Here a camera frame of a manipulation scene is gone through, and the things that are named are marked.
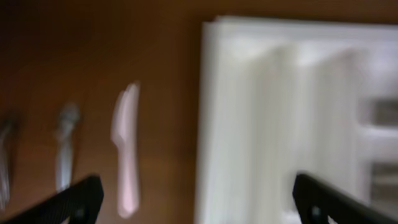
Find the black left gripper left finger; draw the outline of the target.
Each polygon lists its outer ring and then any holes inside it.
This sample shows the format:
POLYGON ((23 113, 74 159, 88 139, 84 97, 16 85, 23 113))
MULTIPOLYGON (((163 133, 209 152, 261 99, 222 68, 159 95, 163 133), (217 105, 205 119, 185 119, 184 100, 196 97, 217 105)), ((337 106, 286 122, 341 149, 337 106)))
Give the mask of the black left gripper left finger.
POLYGON ((95 224, 103 199, 100 176, 89 175, 3 224, 95 224))

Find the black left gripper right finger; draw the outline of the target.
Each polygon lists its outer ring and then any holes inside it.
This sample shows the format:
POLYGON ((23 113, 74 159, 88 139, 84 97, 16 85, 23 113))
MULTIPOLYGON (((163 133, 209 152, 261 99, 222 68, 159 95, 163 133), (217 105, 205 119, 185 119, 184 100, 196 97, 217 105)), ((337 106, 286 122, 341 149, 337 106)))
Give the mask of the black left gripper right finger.
POLYGON ((301 222, 305 224, 397 224, 311 175, 298 173, 292 191, 301 222))

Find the pink plastic knife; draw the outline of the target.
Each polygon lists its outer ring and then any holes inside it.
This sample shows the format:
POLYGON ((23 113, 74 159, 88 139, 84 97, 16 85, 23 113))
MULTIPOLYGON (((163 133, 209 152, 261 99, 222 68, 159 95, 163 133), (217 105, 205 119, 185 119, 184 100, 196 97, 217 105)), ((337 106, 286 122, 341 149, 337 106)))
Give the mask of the pink plastic knife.
POLYGON ((140 206, 139 168, 137 159, 137 115, 140 84, 131 83, 120 92, 115 104, 111 140, 118 150, 119 216, 128 219, 140 206))

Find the small dark metal teaspoon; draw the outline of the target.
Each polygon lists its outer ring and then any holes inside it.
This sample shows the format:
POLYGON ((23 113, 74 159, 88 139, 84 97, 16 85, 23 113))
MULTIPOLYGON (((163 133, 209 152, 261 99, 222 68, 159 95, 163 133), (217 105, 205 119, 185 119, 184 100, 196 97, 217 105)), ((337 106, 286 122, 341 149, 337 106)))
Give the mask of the small dark metal teaspoon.
POLYGON ((15 125, 16 120, 13 118, 6 118, 1 123, 1 211, 6 209, 10 199, 9 153, 6 142, 15 125))

